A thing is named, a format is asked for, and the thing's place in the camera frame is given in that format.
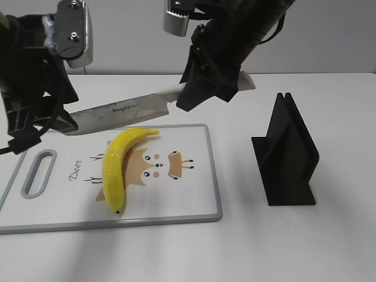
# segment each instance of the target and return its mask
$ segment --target black plastic holder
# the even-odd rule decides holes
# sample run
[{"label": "black plastic holder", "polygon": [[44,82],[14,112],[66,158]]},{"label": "black plastic holder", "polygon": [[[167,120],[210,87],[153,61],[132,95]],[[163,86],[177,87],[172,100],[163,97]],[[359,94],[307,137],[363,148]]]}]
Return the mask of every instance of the black plastic holder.
[{"label": "black plastic holder", "polygon": [[290,93],[278,93],[266,137],[252,143],[269,206],[316,204],[308,182],[318,151]]}]

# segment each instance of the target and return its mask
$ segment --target table surface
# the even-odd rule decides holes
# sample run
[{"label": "table surface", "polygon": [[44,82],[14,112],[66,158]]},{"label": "table surface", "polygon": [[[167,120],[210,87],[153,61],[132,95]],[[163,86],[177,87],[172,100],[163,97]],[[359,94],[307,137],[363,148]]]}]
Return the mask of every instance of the table surface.
[{"label": "table surface", "polygon": [[[376,281],[376,76],[253,75],[257,89],[144,125],[209,126],[223,205],[216,223],[0,236],[0,281]],[[173,75],[71,76],[76,111],[152,93]],[[269,207],[252,136],[291,92],[316,143],[316,206]],[[6,123],[0,109],[0,145]]]}]

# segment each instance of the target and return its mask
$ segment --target white wall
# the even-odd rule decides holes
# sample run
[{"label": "white wall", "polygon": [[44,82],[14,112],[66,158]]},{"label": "white wall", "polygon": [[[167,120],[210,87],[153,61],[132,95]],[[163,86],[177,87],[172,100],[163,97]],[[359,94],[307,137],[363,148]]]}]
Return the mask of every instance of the white wall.
[{"label": "white wall", "polygon": [[[95,60],[89,73],[182,73],[189,36],[162,29],[163,0],[88,0]],[[56,11],[58,0],[0,0],[4,14]],[[276,39],[258,47],[252,73],[376,72],[375,0],[296,0]],[[191,21],[189,35],[196,27]]]}]

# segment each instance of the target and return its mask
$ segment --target banana tip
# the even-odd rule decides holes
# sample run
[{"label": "banana tip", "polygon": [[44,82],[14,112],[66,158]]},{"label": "banana tip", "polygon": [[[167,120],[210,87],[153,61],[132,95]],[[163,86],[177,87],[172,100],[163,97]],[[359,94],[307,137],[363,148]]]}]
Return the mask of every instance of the banana tip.
[{"label": "banana tip", "polygon": [[159,129],[149,129],[149,135],[158,135]]}]

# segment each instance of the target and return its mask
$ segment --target yellow banana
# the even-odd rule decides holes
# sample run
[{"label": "yellow banana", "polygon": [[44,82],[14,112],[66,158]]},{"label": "yellow banana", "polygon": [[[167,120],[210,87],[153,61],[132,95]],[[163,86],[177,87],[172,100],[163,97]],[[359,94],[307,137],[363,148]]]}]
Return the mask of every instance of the yellow banana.
[{"label": "yellow banana", "polygon": [[125,154],[146,136],[158,134],[158,129],[133,127],[119,134],[108,146],[103,158],[103,194],[116,213],[120,213],[124,205],[122,166]]}]

